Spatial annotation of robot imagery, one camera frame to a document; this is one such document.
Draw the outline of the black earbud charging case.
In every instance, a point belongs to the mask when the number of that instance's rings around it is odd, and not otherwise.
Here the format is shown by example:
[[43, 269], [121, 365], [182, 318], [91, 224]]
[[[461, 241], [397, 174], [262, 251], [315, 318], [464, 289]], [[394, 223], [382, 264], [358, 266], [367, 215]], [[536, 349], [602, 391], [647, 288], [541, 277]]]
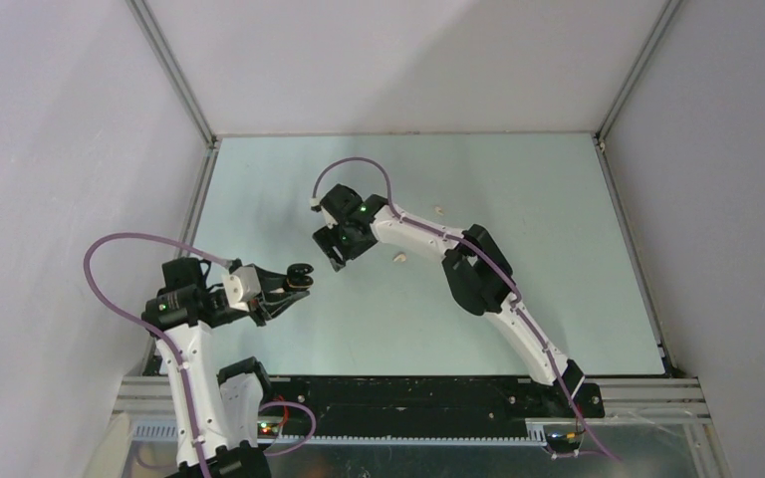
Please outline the black earbud charging case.
[[287, 292], [308, 291], [314, 284], [314, 267], [307, 263], [295, 263], [287, 267], [283, 288]]

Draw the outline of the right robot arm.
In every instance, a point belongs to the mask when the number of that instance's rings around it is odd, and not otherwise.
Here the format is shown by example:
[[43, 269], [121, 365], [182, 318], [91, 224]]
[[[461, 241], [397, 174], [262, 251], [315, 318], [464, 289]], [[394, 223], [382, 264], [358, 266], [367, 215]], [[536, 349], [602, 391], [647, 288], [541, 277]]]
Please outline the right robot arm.
[[543, 409], [564, 416], [578, 405], [585, 374], [529, 312], [511, 264], [484, 227], [446, 227], [409, 214], [385, 197], [361, 198], [343, 184], [312, 197], [311, 208], [324, 217], [324, 226], [313, 238], [334, 270], [344, 269], [378, 244], [439, 264], [454, 302], [491, 323], [524, 363], [530, 378], [542, 385]]

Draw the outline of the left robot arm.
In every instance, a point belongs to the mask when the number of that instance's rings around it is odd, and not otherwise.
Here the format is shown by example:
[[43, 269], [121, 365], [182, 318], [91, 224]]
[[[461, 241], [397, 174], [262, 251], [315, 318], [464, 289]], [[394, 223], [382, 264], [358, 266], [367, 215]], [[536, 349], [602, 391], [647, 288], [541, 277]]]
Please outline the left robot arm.
[[264, 327], [308, 297], [314, 268], [295, 263], [278, 273], [233, 260], [220, 283], [209, 285], [211, 266], [195, 258], [164, 263], [164, 286], [140, 316], [167, 370], [177, 428], [174, 474], [268, 477], [258, 414], [273, 406], [275, 388], [254, 357], [218, 367], [212, 345], [219, 328], [242, 319]]

